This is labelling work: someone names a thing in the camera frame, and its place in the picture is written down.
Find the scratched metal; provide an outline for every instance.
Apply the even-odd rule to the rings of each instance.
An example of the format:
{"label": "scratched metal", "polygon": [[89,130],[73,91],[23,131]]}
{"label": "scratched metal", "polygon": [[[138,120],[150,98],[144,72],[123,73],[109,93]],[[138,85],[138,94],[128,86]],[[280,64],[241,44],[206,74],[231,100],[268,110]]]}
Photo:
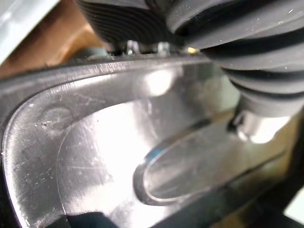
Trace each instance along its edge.
{"label": "scratched metal", "polygon": [[[191,63],[78,80],[25,102],[3,140],[22,227],[74,228],[73,216],[90,212],[115,228],[157,226],[232,180],[234,204],[247,192],[250,200],[244,175],[280,159],[292,142],[284,134],[265,145],[230,137],[238,92],[212,65]],[[255,174],[254,194],[282,175],[278,167]]]}
{"label": "scratched metal", "polygon": [[[14,111],[27,99],[45,89],[52,88],[62,83],[68,83],[78,79],[119,73],[122,71],[145,69],[147,67],[158,68],[178,66],[181,63],[206,62],[204,56],[155,56],[136,55],[124,57],[108,57],[96,61],[77,61],[76,64],[68,64],[48,68],[36,72],[29,72],[16,76],[10,80],[0,81],[0,135],[4,134],[5,127]],[[13,226],[14,217],[11,214],[10,205],[5,192],[3,178],[0,178],[0,226]]]}

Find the ribbed rubber hose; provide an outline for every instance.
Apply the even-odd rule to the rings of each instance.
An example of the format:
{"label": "ribbed rubber hose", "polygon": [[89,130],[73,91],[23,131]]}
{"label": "ribbed rubber hose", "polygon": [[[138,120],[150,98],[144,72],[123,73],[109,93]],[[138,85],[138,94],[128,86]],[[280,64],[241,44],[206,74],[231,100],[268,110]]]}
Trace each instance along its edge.
{"label": "ribbed rubber hose", "polygon": [[259,114],[303,106],[304,0],[176,0],[166,23],[220,65]]}
{"label": "ribbed rubber hose", "polygon": [[118,46],[128,40],[142,44],[167,41],[182,45],[182,38],[167,29],[164,18],[149,10],[144,0],[75,0],[97,35]]}

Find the silver metal surface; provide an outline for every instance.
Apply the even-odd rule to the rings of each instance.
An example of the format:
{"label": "silver metal surface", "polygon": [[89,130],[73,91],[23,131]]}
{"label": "silver metal surface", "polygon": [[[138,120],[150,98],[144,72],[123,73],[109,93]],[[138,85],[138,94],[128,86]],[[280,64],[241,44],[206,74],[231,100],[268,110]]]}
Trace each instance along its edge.
{"label": "silver metal surface", "polygon": [[[3,166],[23,228],[91,212],[117,228],[166,227],[157,223],[174,221],[231,180],[226,195],[234,196],[236,207],[280,178],[281,158],[293,142],[284,131],[263,145],[230,137],[226,126],[238,92],[220,71],[198,64],[199,58],[154,61],[142,60],[141,68],[132,61],[132,71],[47,89],[14,113],[3,140]],[[250,189],[248,176],[255,180]],[[207,215],[219,207],[203,202],[207,211],[192,207],[184,213],[188,220],[198,219],[194,211]],[[210,222],[204,218],[200,224]],[[64,220],[61,227],[73,226]]]}
{"label": "silver metal surface", "polygon": [[0,65],[59,0],[1,0]]}
{"label": "silver metal surface", "polygon": [[79,79],[120,73],[145,68],[160,69],[168,66],[198,64],[206,62],[204,56],[155,57],[154,55],[102,57],[96,61],[84,61],[77,65],[65,65],[20,75],[0,83],[0,135],[3,135],[7,121],[23,102],[48,88]]}

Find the oval embossed recess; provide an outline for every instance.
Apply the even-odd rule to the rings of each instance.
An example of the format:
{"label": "oval embossed recess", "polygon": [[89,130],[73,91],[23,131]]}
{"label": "oval embossed recess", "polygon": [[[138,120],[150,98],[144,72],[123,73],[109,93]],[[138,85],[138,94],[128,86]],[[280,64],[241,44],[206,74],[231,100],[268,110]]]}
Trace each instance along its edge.
{"label": "oval embossed recess", "polygon": [[134,173],[138,199],[169,205],[223,186],[276,156],[268,152],[276,147],[273,143],[254,145],[231,138],[227,124],[201,122],[154,148]]}

